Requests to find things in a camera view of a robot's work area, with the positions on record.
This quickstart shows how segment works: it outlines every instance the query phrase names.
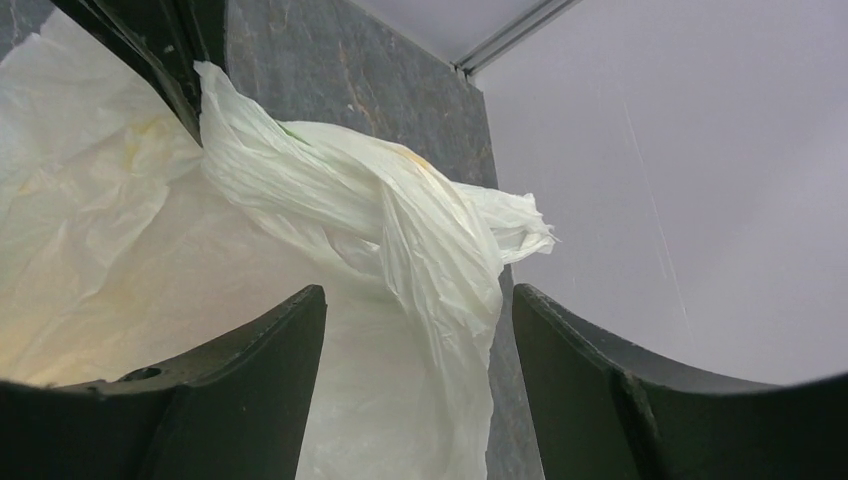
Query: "curved black bracket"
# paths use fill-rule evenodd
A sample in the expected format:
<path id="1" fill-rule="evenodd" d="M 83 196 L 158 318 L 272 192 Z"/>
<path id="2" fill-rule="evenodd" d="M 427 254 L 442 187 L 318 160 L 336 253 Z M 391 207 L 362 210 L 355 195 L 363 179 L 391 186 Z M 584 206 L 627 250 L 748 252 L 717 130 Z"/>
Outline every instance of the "curved black bracket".
<path id="1" fill-rule="evenodd" d="M 548 479 L 848 478 L 848 375 L 778 387 L 707 372 L 529 285 L 513 325 Z"/>
<path id="2" fill-rule="evenodd" d="M 294 479 L 325 314 L 312 286 L 114 383 L 0 382 L 0 478 Z"/>

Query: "white wall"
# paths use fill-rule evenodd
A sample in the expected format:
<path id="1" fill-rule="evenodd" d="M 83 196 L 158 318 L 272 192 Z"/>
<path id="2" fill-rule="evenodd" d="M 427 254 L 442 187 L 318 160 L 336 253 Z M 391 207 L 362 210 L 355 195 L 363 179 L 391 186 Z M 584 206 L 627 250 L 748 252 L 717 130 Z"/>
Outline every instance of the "white wall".
<path id="1" fill-rule="evenodd" d="M 517 280 L 709 370 L 848 370 L 848 2 L 584 0 L 476 81 L 563 240 Z"/>
<path id="2" fill-rule="evenodd" d="M 352 0 L 438 58 L 471 52 L 537 0 Z"/>

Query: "screw hole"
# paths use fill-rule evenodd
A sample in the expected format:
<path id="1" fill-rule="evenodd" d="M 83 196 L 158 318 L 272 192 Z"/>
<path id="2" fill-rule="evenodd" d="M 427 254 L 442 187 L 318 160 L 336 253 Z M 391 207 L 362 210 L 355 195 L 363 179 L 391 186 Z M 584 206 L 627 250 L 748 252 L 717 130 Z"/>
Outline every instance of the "screw hole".
<path id="1" fill-rule="evenodd" d="M 140 368 L 121 377 L 119 382 L 134 382 L 136 380 L 147 380 L 162 373 L 162 369 L 156 367 Z"/>

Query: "ceiling trim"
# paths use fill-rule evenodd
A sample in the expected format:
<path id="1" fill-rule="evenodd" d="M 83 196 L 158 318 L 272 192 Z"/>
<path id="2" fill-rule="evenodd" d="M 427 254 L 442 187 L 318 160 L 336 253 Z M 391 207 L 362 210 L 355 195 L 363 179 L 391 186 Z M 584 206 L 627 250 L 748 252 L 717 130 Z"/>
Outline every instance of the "ceiling trim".
<path id="1" fill-rule="evenodd" d="M 466 77 L 474 75 L 578 2 L 580 0 L 540 0 L 471 52 L 453 62 L 454 68 Z"/>

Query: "plastic bag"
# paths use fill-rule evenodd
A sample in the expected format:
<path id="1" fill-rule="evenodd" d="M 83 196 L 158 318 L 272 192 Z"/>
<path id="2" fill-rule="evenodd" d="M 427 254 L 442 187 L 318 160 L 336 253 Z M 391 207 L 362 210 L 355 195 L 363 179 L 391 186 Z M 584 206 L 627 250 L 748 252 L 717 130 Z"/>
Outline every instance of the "plastic bag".
<path id="1" fill-rule="evenodd" d="M 61 13 L 0 64 L 0 377 L 113 380 L 317 283 L 298 478 L 485 478 L 498 275 L 554 241 L 533 198 L 196 68 L 203 150 Z"/>

